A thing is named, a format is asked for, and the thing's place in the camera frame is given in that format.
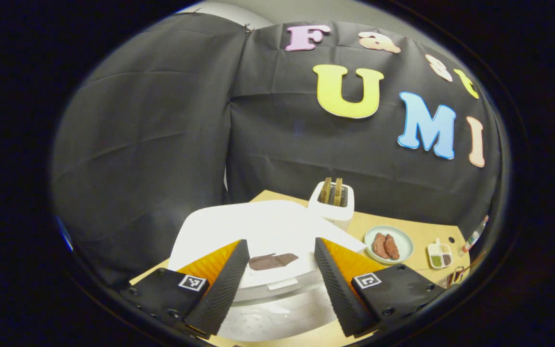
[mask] black cloth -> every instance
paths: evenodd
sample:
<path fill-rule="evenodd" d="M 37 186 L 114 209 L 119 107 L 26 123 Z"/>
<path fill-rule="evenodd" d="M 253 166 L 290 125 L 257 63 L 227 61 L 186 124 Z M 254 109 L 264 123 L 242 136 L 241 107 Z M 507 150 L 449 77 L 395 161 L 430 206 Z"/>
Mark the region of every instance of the black cloth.
<path fill-rule="evenodd" d="M 170 255 L 185 218 L 203 207 L 248 202 L 264 189 L 308 199 L 318 182 L 344 178 L 355 210 L 450 224 L 468 233 L 487 213 L 500 174 L 493 106 L 464 88 L 442 54 L 395 33 L 326 23 L 311 51 L 285 51 L 289 26 L 256 29 L 207 14 L 178 14 L 139 33 L 91 73 L 70 101 L 53 148 L 53 202 L 75 246 L 108 283 Z M 366 49 L 361 31 L 392 38 L 400 53 Z M 425 54 L 440 59 L 453 83 Z M 363 96 L 356 68 L 384 74 L 380 105 L 346 119 L 317 101 L 318 64 L 348 69 L 346 101 Z M 455 158 L 401 147 L 400 92 L 432 116 L 452 108 Z M 484 126 L 485 167 L 469 162 L 471 131 Z M 227 170 L 228 192 L 223 185 Z"/>

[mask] brown food item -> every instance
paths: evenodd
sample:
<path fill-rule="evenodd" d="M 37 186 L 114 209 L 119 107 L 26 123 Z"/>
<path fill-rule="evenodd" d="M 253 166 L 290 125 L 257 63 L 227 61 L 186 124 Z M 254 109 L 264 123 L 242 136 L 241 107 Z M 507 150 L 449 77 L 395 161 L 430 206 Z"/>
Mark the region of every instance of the brown food item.
<path fill-rule="evenodd" d="M 280 255 L 274 255 L 271 253 L 268 255 L 260 255 L 258 257 L 253 257 L 250 259 L 249 264 L 252 270 L 269 270 L 270 268 L 284 267 L 291 262 L 299 259 L 296 255 L 292 253 L 285 253 Z"/>
<path fill-rule="evenodd" d="M 341 206 L 342 204 L 342 179 L 335 180 L 335 196 L 333 196 L 333 205 Z"/>
<path fill-rule="evenodd" d="M 299 259 L 299 257 L 297 257 L 296 255 L 294 255 L 292 253 L 285 253 L 285 254 L 276 255 L 275 259 L 277 259 L 277 261 L 279 261 L 280 264 L 286 266 L 286 265 L 290 264 L 291 262 L 296 261 L 297 259 Z"/>
<path fill-rule="evenodd" d="M 391 259 L 393 259 L 393 260 L 399 259 L 399 251 L 398 251 L 397 246 L 395 244 L 395 240 L 391 235 L 387 234 L 387 237 L 385 237 L 384 246 L 385 246 L 385 251 L 387 251 L 387 253 L 391 257 Z"/>
<path fill-rule="evenodd" d="M 374 254 L 378 255 L 382 259 L 389 259 L 387 251 L 385 251 L 385 235 L 377 233 L 372 244 L 372 250 Z"/>
<path fill-rule="evenodd" d="M 331 193 L 331 178 L 327 177 L 324 179 L 324 184 L 322 184 L 322 190 L 320 191 L 320 202 L 322 202 L 323 204 L 328 204 L 330 193 Z"/>

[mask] small white dish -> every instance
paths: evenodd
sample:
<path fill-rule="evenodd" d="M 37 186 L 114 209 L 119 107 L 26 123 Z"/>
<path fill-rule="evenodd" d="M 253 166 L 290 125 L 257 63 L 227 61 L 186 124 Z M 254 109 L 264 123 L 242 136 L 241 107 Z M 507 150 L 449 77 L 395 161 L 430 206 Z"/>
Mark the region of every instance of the small white dish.
<path fill-rule="evenodd" d="M 374 239 L 376 238 L 377 233 L 381 233 L 385 236 L 391 235 L 394 238 L 395 246 L 397 246 L 399 251 L 399 259 L 382 259 L 374 253 L 372 245 L 374 244 Z M 412 239 L 410 239 L 405 232 L 390 226 L 373 227 L 365 234 L 364 243 L 366 245 L 365 249 L 368 251 L 370 257 L 383 264 L 394 265 L 399 264 L 400 262 L 405 262 L 408 258 L 410 258 L 412 253 L 414 253 L 414 242 L 412 242 Z"/>
<path fill-rule="evenodd" d="M 449 263 L 445 262 L 445 255 L 449 256 Z M 427 257 L 432 268 L 446 268 L 453 264 L 453 253 L 451 248 L 444 243 L 440 243 L 440 239 L 436 239 L 436 243 L 430 243 L 427 246 Z M 434 265 L 432 257 L 438 257 L 440 261 L 440 266 Z"/>

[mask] bottle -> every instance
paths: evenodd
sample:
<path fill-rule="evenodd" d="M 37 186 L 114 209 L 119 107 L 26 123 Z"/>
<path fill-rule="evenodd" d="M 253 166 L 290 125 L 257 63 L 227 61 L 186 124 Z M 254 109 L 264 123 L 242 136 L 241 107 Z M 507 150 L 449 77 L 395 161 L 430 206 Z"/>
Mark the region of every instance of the bottle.
<path fill-rule="evenodd" d="M 479 224 L 478 227 L 476 227 L 476 229 L 474 230 L 474 232 L 472 233 L 468 241 L 464 244 L 460 252 L 458 252 L 458 255 L 460 257 L 468 253 L 468 251 L 472 248 L 472 246 L 475 244 L 478 238 L 481 237 L 481 234 L 483 233 L 483 230 L 485 229 L 485 226 L 488 220 L 489 220 L 489 216 L 486 215 L 485 218 L 483 219 L 483 222 L 481 222 L 481 224 Z"/>

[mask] screw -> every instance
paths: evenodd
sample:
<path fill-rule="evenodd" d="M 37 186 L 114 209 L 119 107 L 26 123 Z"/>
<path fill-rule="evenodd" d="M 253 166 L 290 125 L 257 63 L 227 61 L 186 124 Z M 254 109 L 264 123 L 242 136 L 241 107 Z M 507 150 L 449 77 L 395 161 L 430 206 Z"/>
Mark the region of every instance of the screw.
<path fill-rule="evenodd" d="M 179 312 L 177 312 L 176 309 L 168 309 L 168 316 L 171 316 L 172 318 L 179 318 Z"/>

